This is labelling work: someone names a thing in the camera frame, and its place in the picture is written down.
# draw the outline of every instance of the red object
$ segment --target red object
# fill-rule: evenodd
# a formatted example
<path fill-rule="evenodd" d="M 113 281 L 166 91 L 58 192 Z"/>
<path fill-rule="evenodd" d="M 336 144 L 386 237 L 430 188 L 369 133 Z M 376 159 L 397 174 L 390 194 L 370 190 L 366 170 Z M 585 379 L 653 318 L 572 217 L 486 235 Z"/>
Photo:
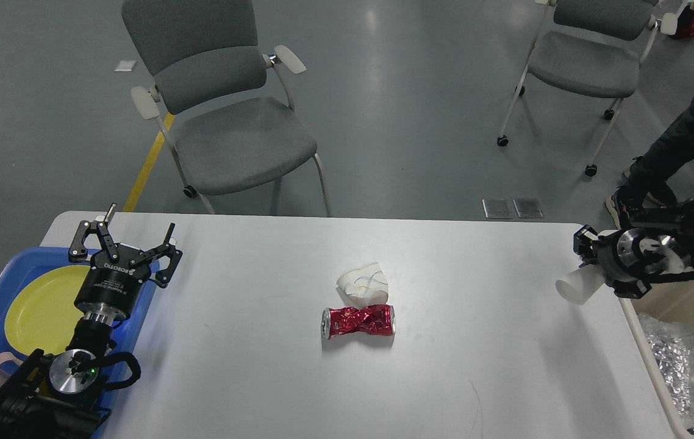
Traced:
<path fill-rule="evenodd" d="M 389 336 L 395 334 L 395 314 L 390 305 L 371 305 L 364 309 L 325 308 L 320 330 L 325 339 L 352 332 Z"/>
<path fill-rule="evenodd" d="M 676 33 L 670 36 L 674 40 L 681 38 L 690 38 L 694 36 L 694 9 L 691 5 L 687 5 L 678 17 L 678 29 Z"/>

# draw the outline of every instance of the chair backrest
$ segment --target chair backrest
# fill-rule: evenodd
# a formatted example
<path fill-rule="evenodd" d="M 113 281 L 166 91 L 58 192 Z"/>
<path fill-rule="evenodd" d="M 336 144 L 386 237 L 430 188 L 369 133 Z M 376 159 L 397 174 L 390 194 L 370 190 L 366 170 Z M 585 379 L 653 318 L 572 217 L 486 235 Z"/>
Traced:
<path fill-rule="evenodd" d="M 553 21 L 632 41 L 651 21 L 657 0 L 559 0 Z"/>
<path fill-rule="evenodd" d="M 251 0 L 126 0 L 122 20 L 172 114 L 266 84 Z"/>

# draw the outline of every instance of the black sneaker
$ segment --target black sneaker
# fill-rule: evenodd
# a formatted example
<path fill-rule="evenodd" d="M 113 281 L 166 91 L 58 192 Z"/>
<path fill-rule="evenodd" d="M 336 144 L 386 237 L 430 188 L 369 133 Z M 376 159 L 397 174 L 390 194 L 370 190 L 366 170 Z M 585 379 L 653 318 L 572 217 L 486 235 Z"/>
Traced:
<path fill-rule="evenodd" d="M 639 162 L 640 159 L 642 159 L 642 156 L 635 157 L 634 162 Z M 623 171 L 623 177 L 625 177 L 628 181 L 631 173 L 631 167 L 628 167 Z M 647 198 L 649 202 L 652 202 L 654 205 L 658 206 L 678 204 L 678 198 L 675 196 L 675 192 L 673 192 L 671 187 L 664 182 L 662 182 L 659 186 L 650 189 L 648 194 L 645 195 L 645 198 Z"/>
<path fill-rule="evenodd" d="M 642 200 L 632 198 L 631 189 L 626 185 L 618 187 L 618 191 L 615 191 L 615 194 L 604 202 L 604 207 L 610 212 L 615 227 L 620 230 L 630 229 L 632 227 L 631 218 L 645 211 Z"/>

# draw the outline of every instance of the yellow plate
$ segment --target yellow plate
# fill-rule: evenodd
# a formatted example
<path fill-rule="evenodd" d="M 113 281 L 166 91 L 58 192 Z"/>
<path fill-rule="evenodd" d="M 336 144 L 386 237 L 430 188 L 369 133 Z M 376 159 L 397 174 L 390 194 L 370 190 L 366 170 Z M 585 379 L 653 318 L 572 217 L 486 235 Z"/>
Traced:
<path fill-rule="evenodd" d="M 35 348 L 59 354 L 84 316 L 73 305 L 88 266 L 64 266 L 43 274 L 19 292 L 6 314 L 8 344 L 23 355 Z"/>

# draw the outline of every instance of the mug handle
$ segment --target mug handle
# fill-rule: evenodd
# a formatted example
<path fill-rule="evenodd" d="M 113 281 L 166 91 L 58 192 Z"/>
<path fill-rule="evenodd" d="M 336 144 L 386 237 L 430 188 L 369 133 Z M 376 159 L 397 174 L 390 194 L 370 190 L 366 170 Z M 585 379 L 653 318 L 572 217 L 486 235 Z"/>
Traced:
<path fill-rule="evenodd" d="M 16 358 L 15 356 L 13 356 L 13 354 L 10 352 L 1 352 L 0 353 L 0 365 L 6 361 L 13 361 L 16 363 L 17 366 L 21 366 L 21 364 L 23 363 L 23 361 Z"/>

